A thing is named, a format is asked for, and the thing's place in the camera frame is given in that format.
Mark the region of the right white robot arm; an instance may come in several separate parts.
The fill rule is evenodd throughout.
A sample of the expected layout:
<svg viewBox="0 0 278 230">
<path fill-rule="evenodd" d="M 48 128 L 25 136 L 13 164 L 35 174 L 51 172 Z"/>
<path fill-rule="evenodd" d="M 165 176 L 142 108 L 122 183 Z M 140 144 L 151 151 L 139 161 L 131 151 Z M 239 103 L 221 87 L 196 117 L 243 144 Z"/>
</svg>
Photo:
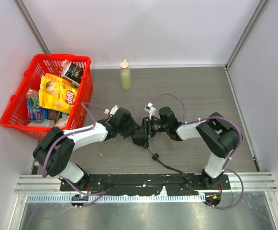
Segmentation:
<svg viewBox="0 0 278 230">
<path fill-rule="evenodd" d="M 201 138 L 211 155 L 202 170 L 202 182 L 207 188 L 217 186 L 233 153 L 243 141 L 240 129 L 219 113 L 193 122 L 179 122 L 170 107 L 162 107 L 159 118 L 149 115 L 132 135 L 133 143 L 149 148 L 149 139 L 165 132 L 173 141 Z"/>
</svg>

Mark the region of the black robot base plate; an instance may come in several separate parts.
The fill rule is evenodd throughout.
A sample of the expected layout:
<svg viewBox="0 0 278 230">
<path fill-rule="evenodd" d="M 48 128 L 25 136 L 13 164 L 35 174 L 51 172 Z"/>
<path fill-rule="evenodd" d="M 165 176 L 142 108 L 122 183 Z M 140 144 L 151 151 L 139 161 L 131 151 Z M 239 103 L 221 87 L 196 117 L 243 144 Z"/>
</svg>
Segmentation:
<svg viewBox="0 0 278 230">
<path fill-rule="evenodd" d="M 229 190 L 231 185 L 226 174 L 212 185 L 195 173 L 171 174 L 89 174 L 77 183 L 59 178 L 62 192 L 91 192 L 99 196 L 158 196 L 163 189 L 168 196 L 197 195 L 200 190 Z"/>
</svg>

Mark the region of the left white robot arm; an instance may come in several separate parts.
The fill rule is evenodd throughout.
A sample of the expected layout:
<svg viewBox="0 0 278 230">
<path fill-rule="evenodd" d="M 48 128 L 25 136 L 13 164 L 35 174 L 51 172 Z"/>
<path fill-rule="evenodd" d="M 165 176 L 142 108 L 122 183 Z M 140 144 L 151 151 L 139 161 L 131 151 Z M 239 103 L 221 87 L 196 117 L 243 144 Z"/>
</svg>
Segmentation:
<svg viewBox="0 0 278 230">
<path fill-rule="evenodd" d="M 90 126 L 72 130 L 51 128 L 33 151 L 33 157 L 42 166 L 45 176 L 62 177 L 64 183 L 83 191 L 87 189 L 89 176 L 70 161 L 73 151 L 117 135 L 126 138 L 138 129 L 139 125 L 128 110 L 114 107 L 107 119 L 94 120 Z"/>
</svg>

